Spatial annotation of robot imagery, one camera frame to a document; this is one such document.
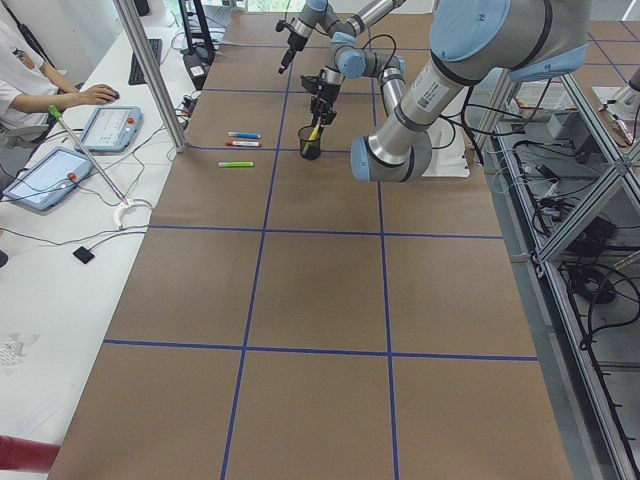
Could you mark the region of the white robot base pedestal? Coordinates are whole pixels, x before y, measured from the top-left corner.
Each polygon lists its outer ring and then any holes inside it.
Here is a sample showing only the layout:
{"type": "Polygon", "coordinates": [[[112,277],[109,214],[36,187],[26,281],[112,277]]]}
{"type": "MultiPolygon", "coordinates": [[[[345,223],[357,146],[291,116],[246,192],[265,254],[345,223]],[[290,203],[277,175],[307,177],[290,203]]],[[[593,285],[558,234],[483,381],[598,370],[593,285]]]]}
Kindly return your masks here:
{"type": "Polygon", "coordinates": [[[432,142],[432,158],[423,177],[468,178],[463,129],[446,119],[438,119],[427,133],[432,142]]]}

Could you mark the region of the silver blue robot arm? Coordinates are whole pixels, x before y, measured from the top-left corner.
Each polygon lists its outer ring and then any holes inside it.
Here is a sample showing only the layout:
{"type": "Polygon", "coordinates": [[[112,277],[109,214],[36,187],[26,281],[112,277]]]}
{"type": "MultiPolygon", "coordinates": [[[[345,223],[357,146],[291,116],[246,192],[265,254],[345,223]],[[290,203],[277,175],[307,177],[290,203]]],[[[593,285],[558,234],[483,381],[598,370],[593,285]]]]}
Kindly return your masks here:
{"type": "Polygon", "coordinates": [[[430,58],[411,85],[395,55],[365,52],[355,39],[398,1],[373,1],[341,21],[326,1],[308,1],[288,28],[286,66],[304,49],[316,27],[331,39],[324,68],[314,78],[316,120],[331,110],[341,83],[378,79],[386,120],[351,146],[350,164],[360,181],[406,182],[427,170],[432,157],[428,128],[463,88],[493,69],[514,82],[551,79],[577,70],[588,49],[588,1],[442,1],[429,32],[430,58]]]}
{"type": "Polygon", "coordinates": [[[404,0],[371,1],[346,20],[341,20],[327,0],[306,1],[297,18],[291,21],[279,19],[275,26],[276,32],[289,31],[288,49],[278,67],[278,73],[283,74],[288,69],[296,54],[304,50],[317,27],[329,37],[335,33],[358,37],[404,3],[404,0]]]}

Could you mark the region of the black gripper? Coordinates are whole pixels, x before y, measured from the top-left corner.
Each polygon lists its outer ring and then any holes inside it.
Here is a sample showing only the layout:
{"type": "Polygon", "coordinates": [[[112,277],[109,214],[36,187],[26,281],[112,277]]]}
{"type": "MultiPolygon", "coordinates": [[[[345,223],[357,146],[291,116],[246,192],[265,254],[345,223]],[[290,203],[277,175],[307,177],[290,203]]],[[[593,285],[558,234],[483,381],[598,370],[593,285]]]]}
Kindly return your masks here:
{"type": "Polygon", "coordinates": [[[329,83],[320,75],[300,76],[302,87],[311,95],[310,113],[313,115],[311,125],[331,125],[336,117],[333,106],[337,100],[341,86],[329,83]]]}
{"type": "Polygon", "coordinates": [[[288,22],[284,19],[280,19],[275,27],[277,32],[284,30],[289,31],[289,37],[287,40],[288,50],[285,52],[280,66],[278,67],[278,73],[283,74],[293,61],[293,54],[302,51],[312,34],[313,28],[299,19],[294,19],[288,22]]]}

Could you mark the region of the person right hand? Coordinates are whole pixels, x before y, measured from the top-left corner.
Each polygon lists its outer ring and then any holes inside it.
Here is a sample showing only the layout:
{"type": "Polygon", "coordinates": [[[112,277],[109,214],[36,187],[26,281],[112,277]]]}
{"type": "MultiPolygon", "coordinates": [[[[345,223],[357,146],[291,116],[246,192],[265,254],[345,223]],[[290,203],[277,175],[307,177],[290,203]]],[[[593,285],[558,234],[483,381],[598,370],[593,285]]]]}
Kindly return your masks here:
{"type": "Polygon", "coordinates": [[[79,92],[80,102],[83,105],[104,105],[116,101],[113,97],[115,89],[106,84],[97,84],[79,92]]]}

